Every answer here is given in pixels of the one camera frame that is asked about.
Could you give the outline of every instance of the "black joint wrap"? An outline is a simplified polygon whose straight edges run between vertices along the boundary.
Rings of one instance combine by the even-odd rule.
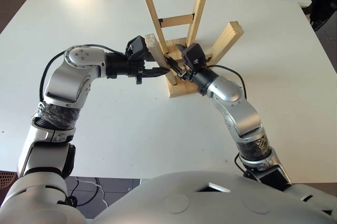
[[[214,71],[208,68],[203,68],[197,73],[193,74],[190,81],[198,86],[198,92],[201,95],[205,95],[207,93],[208,87],[217,77],[218,74],[216,74]]]
[[[267,136],[252,142],[237,142],[236,143],[240,155],[249,161],[258,161],[269,156],[271,148]]]
[[[61,107],[42,102],[35,112],[34,123],[40,127],[53,130],[73,129],[80,116],[80,111],[80,108]]]

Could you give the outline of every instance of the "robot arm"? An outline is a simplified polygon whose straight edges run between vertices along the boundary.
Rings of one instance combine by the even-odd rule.
[[[18,162],[19,180],[0,208],[0,223],[86,223],[67,196],[64,178],[70,175],[75,146],[70,144],[75,124],[96,78],[157,77],[169,70],[145,69],[152,60],[143,37],[131,40],[125,54],[73,46],[46,87]]]
[[[207,95],[223,114],[225,124],[240,152],[240,159],[247,169],[245,176],[279,190],[290,185],[276,152],[270,147],[260,117],[245,99],[244,91],[237,83],[219,76],[206,67],[205,54],[199,44],[188,48],[178,45],[185,69],[176,61],[167,61],[178,76],[195,83],[201,95]]]
[[[242,88],[207,68],[205,55],[198,44],[181,49],[184,69],[171,58],[167,62],[180,78],[195,83],[199,93],[207,95],[224,115],[239,149],[240,159],[247,169],[244,176],[282,190],[291,197],[311,202],[316,209],[331,211],[335,207],[332,196],[305,186],[290,186],[275,150],[269,145],[260,118],[246,101]],[[151,57],[141,37],[128,43],[125,54],[105,53],[86,46],[73,46],[65,52],[64,61],[52,75],[44,100],[39,103],[32,118],[18,164],[19,180],[13,184],[0,208],[0,223],[86,223],[81,213],[73,207],[76,204],[67,196],[64,181],[73,168],[75,147],[70,141],[79,113],[91,82],[96,78],[128,75],[141,84],[143,77],[156,77],[168,72],[165,68],[145,69],[144,60],[149,59]],[[246,181],[242,185],[246,189],[255,188],[254,184],[248,186]],[[205,218],[210,214],[203,212]]]

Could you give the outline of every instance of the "black cable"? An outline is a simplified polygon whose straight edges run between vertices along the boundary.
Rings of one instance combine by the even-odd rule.
[[[119,55],[124,55],[123,53],[121,52],[118,52],[114,49],[110,49],[106,46],[103,46],[103,45],[99,45],[99,44],[85,44],[84,46],[89,46],[89,47],[99,47],[99,48],[102,48],[102,49],[106,49],[110,52],[113,52],[113,53],[116,53],[116,54],[119,54]],[[60,56],[62,56],[63,54],[65,53],[65,50],[58,53],[55,57],[53,57],[49,62],[48,64],[46,65],[46,68],[44,69],[43,71],[43,74],[42,74],[42,77],[41,77],[41,81],[40,81],[40,88],[39,88],[39,100],[40,102],[43,102],[43,87],[44,87],[44,81],[45,81],[45,78],[47,76],[47,72],[50,68],[50,66],[52,65],[52,63],[58,59]]]
[[[114,49],[110,49],[104,45],[99,45],[99,44],[85,44],[84,46],[89,46],[89,47],[98,47],[98,48],[102,48],[102,49],[106,49],[106,50],[109,50],[110,52],[113,52],[113,53],[116,53],[116,54],[119,54],[119,55],[124,55],[124,53],[121,53],[121,52],[118,52]]]
[[[239,158],[239,153],[237,153],[237,155],[234,158],[234,163],[236,164],[236,166],[240,169],[240,171],[242,171],[244,173],[244,170],[240,167],[240,165],[237,163],[237,159]]]
[[[236,72],[236,71],[234,71],[233,69],[230,69],[230,68],[228,68],[228,67],[222,66],[222,65],[209,65],[208,67],[209,67],[209,68],[211,68],[211,67],[219,67],[219,68],[228,70],[228,71],[234,73],[235,75],[237,75],[237,76],[240,78],[241,83],[242,83],[242,88],[243,88],[243,92],[244,92],[244,97],[245,97],[245,99],[247,99],[246,85],[244,84],[243,78],[241,77],[241,75],[240,75],[238,72]],[[240,165],[237,163],[237,159],[239,158],[239,155],[240,155],[240,153],[237,153],[237,155],[235,156],[235,158],[234,158],[234,163],[235,163],[235,165],[240,169],[240,171],[242,171],[243,173],[245,173],[245,171],[244,171],[244,170],[240,167]]]
[[[234,73],[235,75],[237,75],[240,78],[241,83],[242,83],[244,97],[245,97],[245,99],[247,99],[246,85],[244,84],[243,78],[241,77],[241,75],[238,72],[236,72],[236,71],[234,71],[234,70],[232,70],[232,69],[230,69],[228,67],[222,66],[222,65],[208,65],[208,68],[211,68],[211,67],[219,67],[219,68],[228,70],[228,71]]]
[[[74,189],[72,190],[72,193],[70,194],[70,196],[73,195],[74,191],[76,190],[76,188],[78,187],[78,185],[80,184],[80,182],[78,180],[76,180],[77,184],[76,186],[74,187]]]
[[[98,180],[98,178],[95,178],[95,180],[96,180],[96,184],[100,185],[100,181]],[[88,204],[89,202],[91,202],[96,197],[96,195],[98,194],[98,190],[99,190],[99,188],[98,188],[98,186],[96,186],[96,191],[95,191],[94,196],[92,196],[91,199],[89,199],[87,202],[82,203],[82,204],[78,204],[77,206],[81,207],[81,206],[84,206],[84,205]]]
[[[62,56],[64,54],[65,50],[58,53],[55,57],[53,57],[47,64],[46,68],[44,69],[43,71],[43,74],[42,74],[42,78],[41,78],[41,81],[40,81],[40,90],[39,90],[39,96],[40,96],[40,102],[43,102],[43,86],[44,86],[44,80],[46,78],[46,75],[47,75],[47,72],[50,68],[50,66],[52,65],[52,63],[58,59],[60,56]]]

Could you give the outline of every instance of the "wire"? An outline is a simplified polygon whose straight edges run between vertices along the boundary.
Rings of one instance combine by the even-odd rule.
[[[100,45],[100,44],[85,44],[84,46],[98,47],[98,48],[109,50],[110,52],[113,52],[113,53],[116,53],[116,54],[119,54],[119,55],[124,55],[124,53],[122,53],[122,52],[118,52],[118,51],[116,51],[114,49],[110,49],[109,47],[106,47],[106,46]]]
[[[44,69],[43,71],[43,74],[42,74],[42,78],[41,78],[41,81],[40,81],[40,89],[39,89],[39,96],[40,96],[40,102],[43,101],[43,86],[44,86],[44,80],[46,78],[46,75],[47,75],[47,72],[50,68],[50,66],[52,65],[52,63],[57,60],[60,56],[62,56],[64,54],[65,50],[58,53],[55,57],[53,57],[47,64],[46,68]]]
[[[74,189],[72,190],[72,193],[70,194],[70,196],[73,195],[74,191],[76,190],[76,188],[78,187],[78,185],[80,184],[80,182],[78,182],[78,180],[76,180],[77,184],[76,186],[74,187]]]
[[[89,46],[89,47],[98,47],[98,48],[102,48],[102,49],[105,49],[105,50],[108,50],[110,52],[113,52],[113,53],[116,53],[118,55],[124,55],[123,53],[121,52],[118,52],[114,49],[110,49],[104,45],[99,45],[99,44],[85,44],[84,46]],[[44,71],[43,71],[43,74],[42,74],[42,77],[41,77],[41,81],[40,81],[40,87],[39,87],[39,100],[40,102],[43,102],[43,87],[44,87],[44,81],[46,79],[46,76],[47,76],[47,73],[48,73],[48,70],[50,68],[50,66],[52,65],[52,63],[57,60],[60,56],[62,56],[63,54],[65,53],[65,50],[58,53],[55,57],[53,57],[49,62],[48,64],[46,65]]]
[[[237,75],[240,78],[241,83],[242,83],[244,97],[245,97],[245,99],[247,99],[246,85],[244,84],[243,78],[241,77],[241,75],[238,72],[236,72],[236,71],[234,71],[234,70],[232,70],[232,69],[230,69],[228,67],[222,66],[222,65],[208,65],[208,68],[211,68],[211,67],[219,67],[219,68],[228,70],[228,71],[234,73],[235,75]]]
[[[247,91],[246,91],[246,85],[244,84],[244,81],[243,81],[243,78],[241,77],[241,75],[234,71],[233,69],[230,69],[228,67],[225,67],[225,66],[222,66],[222,65],[209,65],[208,68],[211,68],[211,67],[218,67],[218,68],[222,68],[222,69],[225,69],[225,70],[228,70],[232,73],[234,73],[235,75],[237,75],[239,77],[239,79],[241,80],[241,83],[242,83],[242,88],[243,88],[243,92],[244,92],[244,97],[245,99],[247,99]],[[237,163],[237,159],[239,158],[239,155],[240,153],[237,153],[237,155],[235,156],[234,158],[234,163],[235,165],[239,168],[240,171],[242,171],[243,173],[245,173],[245,171],[240,167],[240,165]]]
[[[106,206],[107,208],[109,207],[108,203],[107,203],[107,202],[105,201],[105,199],[104,199],[105,192],[104,192],[102,186],[100,185],[100,181],[98,180],[98,178],[95,178],[95,179],[96,179],[96,182],[97,182],[96,184],[95,184],[94,182],[91,182],[91,181],[80,180],[80,179],[78,179],[78,178],[76,177],[76,180],[79,181],[79,182],[88,183],[88,184],[93,184],[93,185],[97,186],[95,195],[94,195],[90,200],[88,200],[86,203],[77,205],[78,207],[83,206],[83,205],[85,205],[85,204],[88,204],[90,201],[92,201],[92,200],[96,197],[96,195],[97,195],[97,193],[98,193],[98,188],[100,188],[101,191],[102,191],[102,193],[103,193],[102,201],[104,202],[104,204],[105,204],[105,206]]]
[[[236,166],[240,169],[240,171],[242,171],[244,173],[244,170],[240,167],[240,165],[237,163],[237,159],[239,158],[239,153],[237,153],[237,155],[234,158],[234,163],[236,164]]]

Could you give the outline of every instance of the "floor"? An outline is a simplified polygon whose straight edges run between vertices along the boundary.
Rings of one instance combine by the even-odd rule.
[[[26,0],[0,0],[0,33],[12,19],[15,13],[19,10],[21,5]],[[316,32],[318,39],[320,40],[328,58],[330,59],[334,69],[337,71],[337,13],[335,13],[331,19]],[[95,182],[94,178],[80,177],[80,180]],[[139,179],[113,179],[113,178],[99,178],[99,182],[105,191],[105,200],[109,205],[123,197],[130,190],[139,185]],[[69,177],[66,179],[68,193],[71,194],[72,190],[76,186],[75,177]],[[337,184],[310,184],[311,186],[326,191],[330,194],[337,196]],[[2,202],[6,191],[8,189],[0,190],[0,203]],[[78,203],[82,204],[89,200],[95,193],[96,186],[93,184],[87,184],[80,182],[79,186],[74,191],[73,195],[78,198]],[[97,196],[88,204],[78,207],[82,214],[89,219],[96,217],[105,205],[102,201],[102,192],[99,191]]]
[[[79,177],[79,179],[96,183],[95,178]],[[68,195],[70,195],[72,190],[76,187],[76,178],[68,177],[65,181],[67,183]],[[98,181],[104,191],[104,200],[109,206],[140,184],[140,179],[98,178]],[[94,196],[96,188],[94,184],[80,181],[73,193],[73,196],[77,198],[78,205],[90,200]],[[91,202],[84,206],[78,206],[77,208],[87,219],[93,219],[106,208],[102,199],[103,193],[99,190]]]

